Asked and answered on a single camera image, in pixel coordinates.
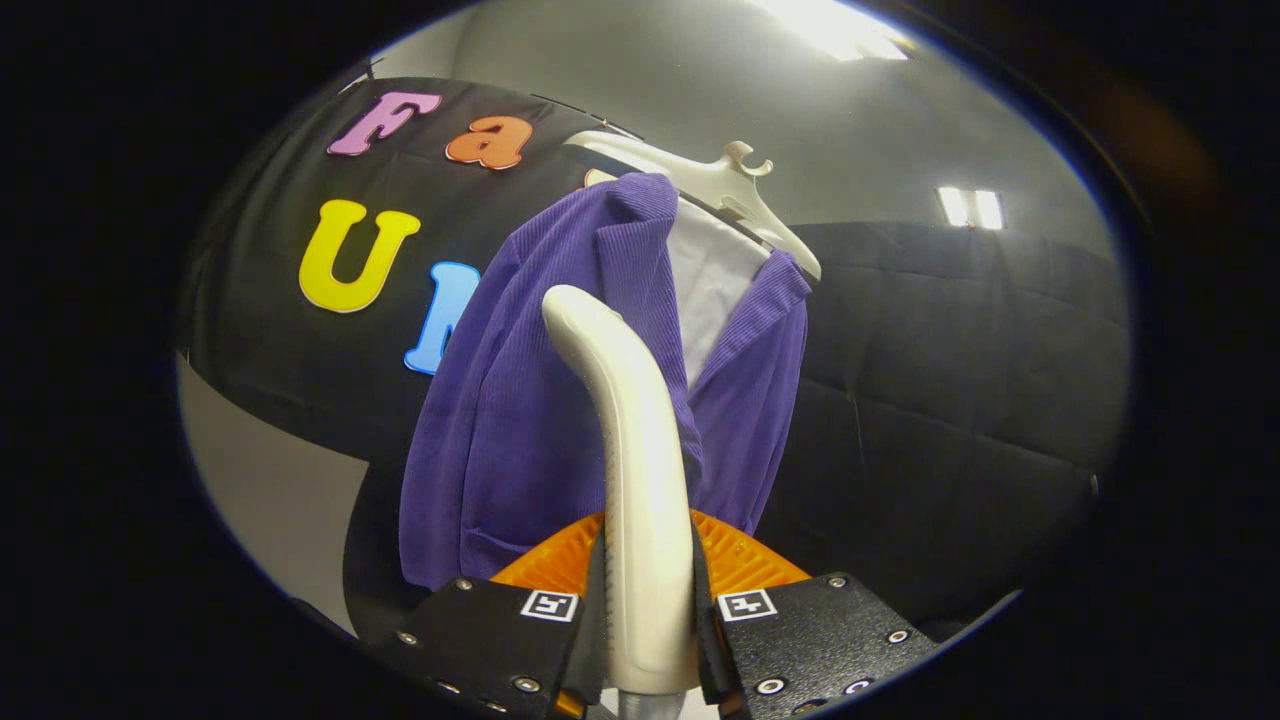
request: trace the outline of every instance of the orange letter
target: orange letter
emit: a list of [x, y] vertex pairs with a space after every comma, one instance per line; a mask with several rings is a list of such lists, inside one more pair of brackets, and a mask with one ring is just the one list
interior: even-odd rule
[[490, 170], [506, 170], [520, 163], [520, 149], [534, 126], [520, 118], [495, 115], [471, 123], [471, 131], [454, 137], [444, 147], [444, 156], [457, 163], [480, 163]]

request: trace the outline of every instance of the jacket sleeve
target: jacket sleeve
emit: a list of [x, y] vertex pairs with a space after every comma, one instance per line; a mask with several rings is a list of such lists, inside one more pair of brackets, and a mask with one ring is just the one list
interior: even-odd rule
[[422, 404], [404, 466], [401, 570], [406, 580], [433, 591], [461, 574], [462, 488], [476, 397], [504, 334], [502, 297], [521, 266], [516, 240], [499, 249], [458, 319]]

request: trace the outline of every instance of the fluorescent light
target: fluorescent light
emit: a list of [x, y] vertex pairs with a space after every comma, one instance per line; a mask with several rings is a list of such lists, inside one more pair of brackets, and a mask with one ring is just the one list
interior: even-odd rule
[[1000, 197], [989, 190], [979, 190], [974, 195], [978, 196], [978, 218], [982, 222], [982, 227], [989, 231], [998, 231], [1005, 227], [1005, 217], [1000, 211]]
[[965, 208], [964, 197], [954, 187], [940, 187], [938, 199], [942, 200], [942, 210], [947, 214], [947, 222], [961, 227], [969, 224], [969, 209]]
[[905, 60], [895, 45], [901, 33], [837, 0], [746, 0], [768, 10], [792, 31], [837, 60], [858, 60], [867, 55]]

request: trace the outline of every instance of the white hanger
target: white hanger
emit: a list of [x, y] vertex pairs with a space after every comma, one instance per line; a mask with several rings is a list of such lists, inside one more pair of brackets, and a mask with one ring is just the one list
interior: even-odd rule
[[599, 152], [643, 173], [667, 176], [682, 192], [710, 208], [730, 213], [748, 231], [794, 255], [796, 263], [815, 281], [822, 279], [818, 259], [760, 200], [755, 178], [773, 172], [773, 163], [765, 160], [759, 168], [748, 168], [742, 160], [751, 154], [750, 145], [742, 141], [730, 142], [724, 146], [724, 154], [714, 163], [695, 163], [622, 135], [590, 129], [570, 137], [564, 145]]

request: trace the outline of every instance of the clothes hanger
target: clothes hanger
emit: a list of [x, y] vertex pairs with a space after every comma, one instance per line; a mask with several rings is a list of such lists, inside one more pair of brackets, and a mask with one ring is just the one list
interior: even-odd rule
[[564, 141], [604, 155], [643, 173], [667, 176], [684, 195], [696, 199], [730, 224], [749, 232], [765, 245], [786, 250], [814, 281], [822, 279], [822, 265], [814, 254], [782, 220], [769, 210], [755, 190], [755, 178], [773, 172], [773, 161], [748, 168], [744, 159], [751, 146], [733, 141], [714, 163], [696, 163], [622, 135], [582, 131]]
[[[618, 178], [611, 176], [609, 173], [599, 168], [591, 168], [590, 170], [586, 172], [586, 177], [582, 179], [582, 187], [591, 187], [593, 184], [614, 179]], [[741, 224], [735, 224], [737, 222], [737, 215], [735, 215], [733, 213], [730, 213], [723, 209], [717, 210], [716, 208], [712, 208], [710, 205], [703, 202], [701, 200], [694, 197], [692, 195], [689, 195], [682, 190], [680, 191], [680, 199], [684, 200], [685, 202], [689, 202], [690, 205], [696, 206], [704, 213], [708, 213], [709, 215], [719, 219], [722, 223], [735, 228], [736, 231], [746, 236], [746, 238], [751, 241], [751, 247], [758, 249], [760, 254], [764, 255], [765, 259], [769, 256], [769, 250], [768, 250], [769, 247], [778, 247], [782, 245], [782, 241], [777, 240], [768, 232], [756, 233], [746, 227], [742, 227]], [[815, 284], [817, 282], [818, 282], [817, 278], [810, 278], [810, 284]]]

